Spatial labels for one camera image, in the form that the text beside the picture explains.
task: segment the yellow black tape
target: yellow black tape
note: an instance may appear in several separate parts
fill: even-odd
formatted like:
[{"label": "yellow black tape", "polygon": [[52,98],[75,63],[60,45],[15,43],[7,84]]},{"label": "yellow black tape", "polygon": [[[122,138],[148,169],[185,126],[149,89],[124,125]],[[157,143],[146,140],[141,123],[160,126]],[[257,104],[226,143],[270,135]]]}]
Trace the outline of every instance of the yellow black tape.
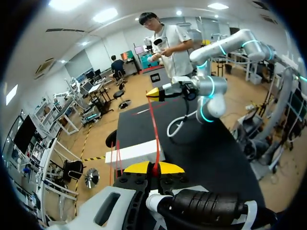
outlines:
[{"label": "yellow black tape", "polygon": [[[78,190],[78,181],[76,181],[76,188],[75,188],[75,192],[77,192]],[[75,201],[75,217],[77,216],[77,201]]]},{"label": "yellow black tape", "polygon": [[92,157],[92,158],[88,158],[88,159],[83,159],[82,161],[95,161],[95,160],[102,160],[105,159],[106,157]]},{"label": "yellow black tape", "polygon": [[88,135],[90,134],[91,128],[92,128],[92,124],[90,124],[90,127],[88,128],[88,131],[87,131],[87,134],[86,134],[86,138],[85,138],[85,141],[84,141],[83,149],[82,149],[82,152],[81,152],[81,157],[80,157],[81,159],[82,159],[82,156],[83,156],[83,152],[84,152],[84,149],[85,149],[85,144],[86,144]]},{"label": "yellow black tape", "polygon": [[[84,145],[83,145],[83,149],[82,149],[82,152],[81,152],[81,156],[80,156],[80,159],[82,159],[82,156],[83,156],[83,152],[84,152],[84,149],[85,149],[85,144],[86,144],[86,140],[88,138],[88,135],[90,134],[90,131],[91,131],[91,128],[92,128],[92,124],[90,124],[90,127],[87,131],[87,134],[86,134],[86,138],[85,138],[85,141],[84,141]],[[78,190],[78,181],[76,182],[76,188],[75,188],[75,192],[77,192]],[[77,201],[75,201],[75,216],[77,216]]]}]

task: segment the white shirt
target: white shirt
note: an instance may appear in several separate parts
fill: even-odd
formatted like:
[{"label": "white shirt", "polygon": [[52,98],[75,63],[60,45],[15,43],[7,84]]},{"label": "white shirt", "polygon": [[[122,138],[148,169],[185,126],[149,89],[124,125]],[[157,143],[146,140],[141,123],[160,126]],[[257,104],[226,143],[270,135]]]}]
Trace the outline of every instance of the white shirt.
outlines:
[{"label": "white shirt", "polygon": [[[166,42],[162,45],[164,46],[163,48],[177,46],[182,42],[191,39],[187,31],[182,29],[180,26],[164,25],[162,30],[157,34],[155,33],[151,38],[154,53],[160,51],[159,48],[154,45],[154,40],[158,37],[166,38]],[[170,57],[162,55],[161,59],[169,78],[174,76],[185,76],[193,71],[193,66],[187,50],[182,52],[174,52]]]}]

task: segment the person sitting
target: person sitting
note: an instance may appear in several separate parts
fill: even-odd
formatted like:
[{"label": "person sitting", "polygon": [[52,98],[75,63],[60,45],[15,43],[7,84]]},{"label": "person sitting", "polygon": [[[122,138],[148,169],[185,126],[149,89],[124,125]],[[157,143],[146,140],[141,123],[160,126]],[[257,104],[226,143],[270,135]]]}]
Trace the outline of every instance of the person sitting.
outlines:
[{"label": "person sitting", "polygon": [[125,62],[123,60],[116,60],[115,55],[113,55],[111,59],[113,61],[113,63],[111,64],[111,69],[113,73],[110,74],[109,77],[113,82],[117,82],[120,77],[122,77],[126,73],[124,70]]}]

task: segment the man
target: man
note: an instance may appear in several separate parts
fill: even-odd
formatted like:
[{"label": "man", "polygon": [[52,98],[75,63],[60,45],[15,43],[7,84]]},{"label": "man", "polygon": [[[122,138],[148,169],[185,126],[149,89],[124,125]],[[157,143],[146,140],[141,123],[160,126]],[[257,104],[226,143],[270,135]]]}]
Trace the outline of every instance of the man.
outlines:
[{"label": "man", "polygon": [[120,78],[121,76],[125,75],[125,70],[124,70],[124,61],[123,60],[116,60],[116,56],[113,55],[111,57],[113,63],[111,64],[111,69],[113,70],[114,73],[110,74],[109,77],[113,82],[117,82],[117,79]]},{"label": "man", "polygon": [[[193,67],[189,59],[188,49],[193,47],[193,41],[188,33],[177,25],[164,25],[152,12],[142,13],[139,23],[154,31],[152,44],[154,55],[151,61],[162,59],[169,78],[174,76],[192,76]],[[161,49],[154,44],[155,39],[163,38]]]}]

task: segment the ceiling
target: ceiling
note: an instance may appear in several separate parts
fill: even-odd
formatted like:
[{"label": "ceiling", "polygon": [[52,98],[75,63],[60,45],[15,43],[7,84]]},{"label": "ceiling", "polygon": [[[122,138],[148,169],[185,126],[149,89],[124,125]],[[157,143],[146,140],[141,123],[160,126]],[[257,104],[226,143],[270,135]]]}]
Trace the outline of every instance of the ceiling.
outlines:
[{"label": "ceiling", "polygon": [[[229,9],[217,11],[207,7],[215,2],[223,3]],[[92,20],[97,13],[111,7],[118,11],[116,18],[104,24]],[[14,50],[5,74],[8,91],[16,84],[19,84],[18,94],[31,87],[36,70],[45,60],[59,60],[47,77],[63,66],[60,60],[70,60],[84,49],[82,42],[91,44],[111,33],[138,25],[134,19],[142,12],[155,12],[160,18],[165,18],[175,17],[177,10],[182,11],[182,16],[213,18],[219,14],[219,20],[223,22],[262,21],[261,13],[276,19],[271,12],[252,6],[251,0],[86,0],[66,12],[46,5],[28,25]],[[46,33],[50,28],[78,29],[85,33]]]}]

